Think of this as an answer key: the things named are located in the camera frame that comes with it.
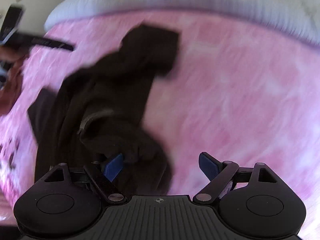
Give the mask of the person's left hand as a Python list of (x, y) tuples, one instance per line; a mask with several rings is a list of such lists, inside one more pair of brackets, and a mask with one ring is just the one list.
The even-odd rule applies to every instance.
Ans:
[(22, 91), (24, 61), (29, 57), (29, 49), (21, 48), (14, 50), (8, 47), (1, 47), (1, 61), (12, 63), (9, 70), (8, 80), (1, 89), (1, 116), (7, 115)]

